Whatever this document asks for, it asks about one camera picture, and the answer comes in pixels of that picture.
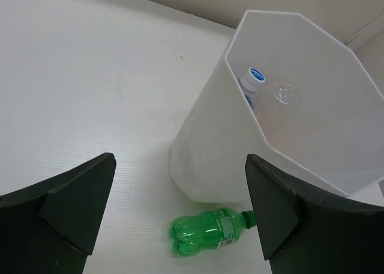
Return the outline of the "green plastic bottle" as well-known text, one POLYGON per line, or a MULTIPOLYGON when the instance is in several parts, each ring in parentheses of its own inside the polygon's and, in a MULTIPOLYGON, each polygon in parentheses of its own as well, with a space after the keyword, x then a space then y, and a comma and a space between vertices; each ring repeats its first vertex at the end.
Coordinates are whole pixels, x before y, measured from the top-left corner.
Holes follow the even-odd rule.
POLYGON ((169 236, 172 251, 179 257, 192 257, 202 251, 236 243, 245 230, 256 226, 252 210, 237 212, 228 207, 209 210, 196 216, 172 221, 169 236))

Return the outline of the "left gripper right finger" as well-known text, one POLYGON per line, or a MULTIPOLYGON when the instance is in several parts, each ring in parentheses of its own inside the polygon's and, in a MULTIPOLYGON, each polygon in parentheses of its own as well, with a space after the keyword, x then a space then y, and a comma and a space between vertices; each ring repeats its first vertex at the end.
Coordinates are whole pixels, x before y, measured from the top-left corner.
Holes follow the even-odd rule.
POLYGON ((249 154, 245 174, 272 273, 382 273, 383 207, 351 200, 249 154))

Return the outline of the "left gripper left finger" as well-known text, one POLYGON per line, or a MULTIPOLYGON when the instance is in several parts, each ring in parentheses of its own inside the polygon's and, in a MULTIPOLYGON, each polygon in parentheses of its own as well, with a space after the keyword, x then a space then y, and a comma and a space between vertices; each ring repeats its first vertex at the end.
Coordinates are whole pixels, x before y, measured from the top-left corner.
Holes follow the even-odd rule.
POLYGON ((82 273, 116 170, 103 153, 1 196, 1 273, 82 273))

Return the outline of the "blue label Pocari bottle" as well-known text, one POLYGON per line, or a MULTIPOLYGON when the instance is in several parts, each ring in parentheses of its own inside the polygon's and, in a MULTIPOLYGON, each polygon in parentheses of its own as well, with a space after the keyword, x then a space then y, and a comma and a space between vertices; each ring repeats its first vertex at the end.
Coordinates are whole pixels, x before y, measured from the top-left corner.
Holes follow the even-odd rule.
POLYGON ((238 83, 244 97, 246 98, 251 109, 254 109, 253 97, 261 90, 265 84, 265 76, 257 68, 250 67, 246 72, 238 78, 238 83))

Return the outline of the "clear plastic bottle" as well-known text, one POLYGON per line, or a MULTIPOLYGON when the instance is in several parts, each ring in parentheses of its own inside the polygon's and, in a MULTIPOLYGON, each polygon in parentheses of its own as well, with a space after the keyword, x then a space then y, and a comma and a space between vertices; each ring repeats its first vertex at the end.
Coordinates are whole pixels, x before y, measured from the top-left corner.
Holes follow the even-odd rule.
POLYGON ((300 93, 291 82, 268 80, 256 94, 253 110, 263 129, 276 130, 297 109, 299 102, 300 93))

